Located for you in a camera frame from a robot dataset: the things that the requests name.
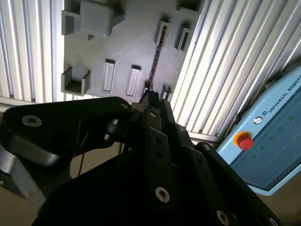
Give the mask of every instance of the light blue control panel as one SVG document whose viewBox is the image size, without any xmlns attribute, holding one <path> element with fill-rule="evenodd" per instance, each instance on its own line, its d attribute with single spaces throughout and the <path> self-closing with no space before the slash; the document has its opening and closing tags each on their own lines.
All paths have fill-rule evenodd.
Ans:
<svg viewBox="0 0 301 226">
<path fill-rule="evenodd" d="M 254 140 L 244 151 L 239 132 Z M 271 195 L 301 170 L 301 66 L 267 89 L 217 152 L 256 193 Z"/>
</svg>

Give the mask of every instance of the rectangular slot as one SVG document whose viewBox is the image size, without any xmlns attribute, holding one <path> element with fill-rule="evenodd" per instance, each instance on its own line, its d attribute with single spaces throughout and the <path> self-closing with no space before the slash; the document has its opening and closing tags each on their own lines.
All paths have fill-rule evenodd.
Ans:
<svg viewBox="0 0 301 226">
<path fill-rule="evenodd" d="M 179 32 L 178 41 L 175 44 L 175 48 L 177 50 L 182 50 L 182 51 L 186 50 L 187 41 L 188 41 L 190 32 L 191 32 L 191 29 L 181 27 L 181 30 Z"/>
<path fill-rule="evenodd" d="M 91 77 L 90 71 L 86 74 L 84 71 L 84 66 L 80 63 L 68 68 L 61 77 L 62 92 L 77 96 L 84 96 L 90 87 Z"/>
<path fill-rule="evenodd" d="M 68 35 L 79 30 L 80 17 L 77 13 L 62 11 L 62 35 Z"/>
<path fill-rule="evenodd" d="M 171 101 L 171 97 L 173 96 L 171 88 L 168 87 L 166 88 L 166 86 L 163 86 L 161 95 L 160 95 L 160 99 L 165 99 L 167 101 Z"/>
<path fill-rule="evenodd" d="M 156 39 L 157 46 L 162 44 L 163 37 L 166 37 L 169 26 L 170 26 L 170 23 L 163 22 L 163 21 L 160 22 L 160 27 L 159 27 L 157 39 Z"/>
<path fill-rule="evenodd" d="M 115 61 L 106 60 L 103 67 L 103 74 L 104 74 L 103 89 L 105 91 L 112 92 L 114 73 L 115 73 Z"/>
<path fill-rule="evenodd" d="M 130 80 L 127 86 L 127 96 L 136 96 L 141 79 L 141 68 L 132 66 Z"/>
<path fill-rule="evenodd" d="M 184 51 L 184 48 L 185 48 L 185 45 L 186 45 L 186 42 L 187 42 L 187 39 L 188 39 L 188 35 L 189 35 L 189 33 L 185 32 L 184 39 L 183 39 L 183 42 L 182 42 L 182 45 L 181 45 L 181 50 L 182 51 Z"/>
</svg>

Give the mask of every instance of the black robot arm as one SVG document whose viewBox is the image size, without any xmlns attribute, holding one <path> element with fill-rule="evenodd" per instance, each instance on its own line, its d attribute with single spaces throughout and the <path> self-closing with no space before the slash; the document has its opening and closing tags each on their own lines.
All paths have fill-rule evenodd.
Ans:
<svg viewBox="0 0 301 226">
<path fill-rule="evenodd" d="M 35 226 L 146 217 L 176 225 L 281 225 L 209 144 L 191 142 L 155 92 L 132 105 L 108 97 L 13 107 L 3 115 L 0 140 L 0 180 L 39 209 Z M 122 154 L 71 179 L 74 156 L 114 142 L 124 143 Z"/>
</svg>

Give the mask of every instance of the emergency stop button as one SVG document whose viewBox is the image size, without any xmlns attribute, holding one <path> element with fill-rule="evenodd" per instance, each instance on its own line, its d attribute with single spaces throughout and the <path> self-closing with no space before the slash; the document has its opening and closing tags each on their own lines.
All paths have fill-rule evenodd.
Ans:
<svg viewBox="0 0 301 226">
<path fill-rule="evenodd" d="M 249 132 L 242 131 L 234 136 L 233 143 L 242 150 L 248 150 L 253 147 L 254 141 Z"/>
<path fill-rule="evenodd" d="M 237 139 L 237 145 L 242 150 L 248 150 L 253 147 L 254 141 L 248 135 L 240 136 Z"/>
</svg>

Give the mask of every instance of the red emergency stop button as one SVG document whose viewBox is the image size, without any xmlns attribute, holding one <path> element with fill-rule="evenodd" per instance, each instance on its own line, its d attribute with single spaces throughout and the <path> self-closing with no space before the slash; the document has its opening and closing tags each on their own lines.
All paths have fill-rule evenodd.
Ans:
<svg viewBox="0 0 301 226">
<path fill-rule="evenodd" d="M 237 145 L 242 150 L 248 150 L 248 149 L 252 148 L 253 144 L 254 144 L 254 141 L 252 140 L 252 138 L 250 138 L 250 136 L 248 134 L 239 136 L 237 138 Z"/>
</svg>

